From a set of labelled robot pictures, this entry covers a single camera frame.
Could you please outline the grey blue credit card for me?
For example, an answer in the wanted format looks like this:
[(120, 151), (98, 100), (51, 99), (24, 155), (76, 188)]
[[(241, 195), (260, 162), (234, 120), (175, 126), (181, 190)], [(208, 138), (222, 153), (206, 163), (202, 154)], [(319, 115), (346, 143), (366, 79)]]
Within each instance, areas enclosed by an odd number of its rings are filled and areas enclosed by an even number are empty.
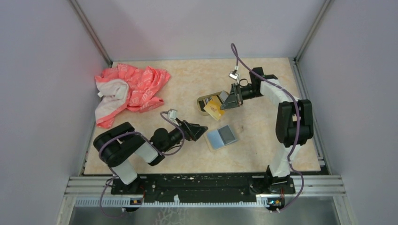
[(224, 147), (217, 129), (207, 132), (206, 138), (211, 151), (215, 151)]

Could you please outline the yellow credit card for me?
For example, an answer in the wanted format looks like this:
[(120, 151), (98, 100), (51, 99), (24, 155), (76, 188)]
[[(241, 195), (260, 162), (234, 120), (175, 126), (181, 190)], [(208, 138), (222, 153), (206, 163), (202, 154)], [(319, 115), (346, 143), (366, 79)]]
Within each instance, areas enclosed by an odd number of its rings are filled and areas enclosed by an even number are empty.
[(225, 111), (221, 109), (221, 103), (214, 100), (210, 100), (204, 106), (204, 110), (216, 121), (219, 121), (225, 115)]

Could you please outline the cream card holder tray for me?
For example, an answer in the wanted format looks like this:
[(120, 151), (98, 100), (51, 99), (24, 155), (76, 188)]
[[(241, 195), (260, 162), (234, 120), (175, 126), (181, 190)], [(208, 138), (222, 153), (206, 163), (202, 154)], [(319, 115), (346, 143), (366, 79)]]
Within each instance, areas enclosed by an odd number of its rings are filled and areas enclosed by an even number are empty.
[(204, 95), (196, 100), (197, 109), (202, 116), (208, 116), (209, 113), (205, 110), (205, 106), (209, 104), (210, 101), (214, 101), (221, 105), (226, 100), (229, 93), (225, 90), (219, 91), (213, 94)]

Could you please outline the black credit card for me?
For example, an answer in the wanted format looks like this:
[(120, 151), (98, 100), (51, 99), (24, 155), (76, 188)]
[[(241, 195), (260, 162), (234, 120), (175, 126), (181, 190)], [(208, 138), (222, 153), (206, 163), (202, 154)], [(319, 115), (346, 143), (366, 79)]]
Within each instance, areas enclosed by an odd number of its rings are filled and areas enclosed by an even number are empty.
[(224, 146), (238, 141), (238, 138), (236, 137), (230, 125), (223, 126), (217, 130)]

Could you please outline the beige card sleeve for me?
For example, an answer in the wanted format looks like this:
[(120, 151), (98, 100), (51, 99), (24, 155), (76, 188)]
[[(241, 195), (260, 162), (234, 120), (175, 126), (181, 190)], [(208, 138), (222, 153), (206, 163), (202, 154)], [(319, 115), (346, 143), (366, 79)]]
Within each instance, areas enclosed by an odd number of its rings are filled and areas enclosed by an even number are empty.
[(238, 135), (231, 125), (207, 131), (205, 141), (210, 152), (215, 152), (239, 141)]

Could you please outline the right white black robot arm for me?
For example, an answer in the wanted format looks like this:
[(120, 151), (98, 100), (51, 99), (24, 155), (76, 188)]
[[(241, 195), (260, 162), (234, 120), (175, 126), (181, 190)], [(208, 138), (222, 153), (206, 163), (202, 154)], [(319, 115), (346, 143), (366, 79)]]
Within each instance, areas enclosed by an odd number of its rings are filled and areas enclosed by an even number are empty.
[(267, 171), (270, 177), (264, 180), (264, 187), (270, 193), (277, 193), (283, 186), (282, 177), (287, 177), (294, 159), (301, 146), (314, 135), (312, 103), (308, 99), (299, 99), (290, 94), (275, 75), (266, 75), (261, 67), (253, 68), (250, 81), (242, 86), (242, 78), (237, 70), (229, 77), (235, 80), (230, 93), (222, 103), (221, 109), (232, 109), (243, 105), (245, 100), (268, 97), (277, 107), (276, 137), (281, 143)]

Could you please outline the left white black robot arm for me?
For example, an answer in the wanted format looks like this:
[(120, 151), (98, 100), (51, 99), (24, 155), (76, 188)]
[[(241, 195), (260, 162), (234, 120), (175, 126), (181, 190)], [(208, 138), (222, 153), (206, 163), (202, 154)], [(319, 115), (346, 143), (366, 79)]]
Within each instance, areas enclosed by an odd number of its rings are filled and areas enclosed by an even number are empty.
[(155, 166), (166, 156), (176, 154), (185, 141), (197, 141), (208, 130), (206, 126), (185, 120), (177, 120), (174, 126), (172, 131), (159, 128), (147, 139), (125, 122), (97, 136), (93, 145), (100, 160), (122, 182), (122, 188), (129, 194), (135, 194), (140, 190), (141, 182), (129, 162), (131, 155), (136, 154), (150, 166)]

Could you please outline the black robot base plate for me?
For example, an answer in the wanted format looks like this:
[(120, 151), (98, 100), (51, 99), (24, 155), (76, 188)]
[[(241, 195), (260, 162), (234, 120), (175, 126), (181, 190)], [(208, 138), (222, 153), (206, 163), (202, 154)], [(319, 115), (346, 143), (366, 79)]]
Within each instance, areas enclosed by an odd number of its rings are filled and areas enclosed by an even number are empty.
[(144, 195), (145, 203), (252, 203), (256, 195), (295, 194), (291, 177), (271, 178), (265, 172), (142, 174), (131, 185), (115, 179), (113, 195)]

